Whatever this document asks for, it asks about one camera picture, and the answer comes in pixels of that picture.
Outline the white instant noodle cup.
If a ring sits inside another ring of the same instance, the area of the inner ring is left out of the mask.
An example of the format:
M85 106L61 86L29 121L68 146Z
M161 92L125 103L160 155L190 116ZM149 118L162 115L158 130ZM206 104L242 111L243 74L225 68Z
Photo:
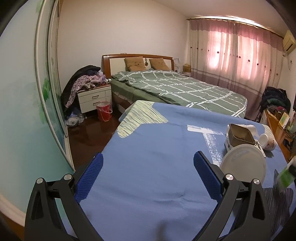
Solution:
M237 180L264 182L266 160L260 150L249 144L241 144L230 149L223 157L220 169L224 174L232 174Z

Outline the brown pillow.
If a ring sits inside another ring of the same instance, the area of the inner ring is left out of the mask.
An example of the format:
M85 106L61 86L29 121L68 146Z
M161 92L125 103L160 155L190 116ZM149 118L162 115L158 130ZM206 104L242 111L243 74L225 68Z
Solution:
M151 58L149 59L151 68L154 70L170 70L170 68L168 67L168 65L165 63L163 58Z
M125 58L125 69L127 71L145 71L146 66L144 64L143 56L139 57L126 57Z

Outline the left brown pillow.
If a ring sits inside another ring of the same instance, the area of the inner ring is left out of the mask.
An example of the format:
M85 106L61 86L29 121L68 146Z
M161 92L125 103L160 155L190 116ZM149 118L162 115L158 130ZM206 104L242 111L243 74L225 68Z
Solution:
M127 71L145 71L146 66L144 64L143 56L139 57L126 57L125 58L125 69Z

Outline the floral tissue box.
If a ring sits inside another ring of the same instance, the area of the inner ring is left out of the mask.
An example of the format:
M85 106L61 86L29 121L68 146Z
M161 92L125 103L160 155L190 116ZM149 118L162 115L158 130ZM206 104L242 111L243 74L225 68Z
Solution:
M225 137L226 137L226 139L225 139L224 145L225 145L227 152L229 152L233 148L233 146L230 143L229 135L227 133L225 134Z

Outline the sliding wardrobe door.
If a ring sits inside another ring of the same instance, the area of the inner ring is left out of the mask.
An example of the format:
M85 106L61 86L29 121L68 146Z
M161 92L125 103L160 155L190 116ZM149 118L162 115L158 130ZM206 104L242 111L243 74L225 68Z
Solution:
M35 181L71 173L47 66L52 1L27 1L1 35L1 195L26 211Z

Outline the bed with green quilt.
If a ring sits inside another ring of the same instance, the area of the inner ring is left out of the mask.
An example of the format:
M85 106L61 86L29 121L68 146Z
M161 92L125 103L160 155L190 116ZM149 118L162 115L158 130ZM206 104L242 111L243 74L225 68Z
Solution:
M126 57L143 56L145 71L127 71ZM149 59L163 58L170 70L154 70ZM149 54L109 54L102 56L103 73L111 80L112 99L120 111L137 100L147 100L197 108L244 118L247 99L223 87L177 73L169 56Z

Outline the white green drink bottle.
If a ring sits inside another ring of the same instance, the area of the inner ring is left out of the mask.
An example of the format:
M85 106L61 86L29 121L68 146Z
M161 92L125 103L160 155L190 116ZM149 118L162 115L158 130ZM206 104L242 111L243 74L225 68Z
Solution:
M295 156L277 177L277 186L282 191L288 188L295 180Z

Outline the dark clothes pile on sideboard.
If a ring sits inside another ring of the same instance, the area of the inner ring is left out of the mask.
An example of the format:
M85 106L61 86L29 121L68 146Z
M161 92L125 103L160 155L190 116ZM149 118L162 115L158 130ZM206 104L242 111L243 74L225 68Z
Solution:
M271 105L282 107L289 113L291 102L288 99L287 92L281 88L267 86L261 97L259 112L262 113Z

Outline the blue patterned table cloth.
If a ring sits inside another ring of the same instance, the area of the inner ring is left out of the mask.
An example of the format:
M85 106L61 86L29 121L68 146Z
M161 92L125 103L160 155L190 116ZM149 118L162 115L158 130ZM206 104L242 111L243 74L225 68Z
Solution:
M215 164L229 124L252 121L205 110L137 101L104 148L103 167L80 205L104 240L193 240L217 201L194 167Z

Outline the framed picture on sideboard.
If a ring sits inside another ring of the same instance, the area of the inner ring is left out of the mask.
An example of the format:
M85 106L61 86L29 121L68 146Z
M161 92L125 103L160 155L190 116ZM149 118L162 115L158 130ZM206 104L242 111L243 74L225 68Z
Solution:
M280 118L279 125L282 128L286 128L289 121L290 121L290 116L287 113L283 113L281 118Z

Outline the tissue box on far nightstand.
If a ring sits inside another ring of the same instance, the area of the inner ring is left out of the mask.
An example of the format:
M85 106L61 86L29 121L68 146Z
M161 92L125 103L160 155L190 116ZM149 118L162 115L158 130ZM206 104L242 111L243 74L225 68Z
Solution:
M191 72L191 65L190 64L184 64L183 65L183 72L184 73L190 73Z

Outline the wooden sideboard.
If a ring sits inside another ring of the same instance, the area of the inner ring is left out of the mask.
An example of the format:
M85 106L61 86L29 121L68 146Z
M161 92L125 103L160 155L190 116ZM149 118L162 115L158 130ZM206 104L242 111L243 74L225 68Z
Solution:
M268 110L264 110L263 113L266 115L267 125L270 127L286 161L289 162L295 155L295 153L292 152L292 145L294 142L292 134L282 128L278 119Z

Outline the pink white curtains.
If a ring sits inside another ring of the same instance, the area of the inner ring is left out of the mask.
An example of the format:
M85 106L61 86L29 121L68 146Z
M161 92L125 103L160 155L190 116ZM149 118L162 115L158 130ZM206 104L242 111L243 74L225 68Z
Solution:
M268 86L278 87L282 37L231 20L189 20L188 56L192 77L247 99L245 117L255 120Z

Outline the right brown pillow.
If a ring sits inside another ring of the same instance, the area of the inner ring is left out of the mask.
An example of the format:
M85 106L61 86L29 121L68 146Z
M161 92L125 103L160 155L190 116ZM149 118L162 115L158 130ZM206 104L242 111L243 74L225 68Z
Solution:
M165 63L163 58L151 58L149 59L151 68L154 70L170 70L170 68L168 67L168 65Z

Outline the red bucket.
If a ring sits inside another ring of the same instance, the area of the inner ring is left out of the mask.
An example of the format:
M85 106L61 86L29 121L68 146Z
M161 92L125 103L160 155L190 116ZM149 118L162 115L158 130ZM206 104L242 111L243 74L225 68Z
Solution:
M96 105L98 119L107 122L112 117L112 104L108 101L99 102Z

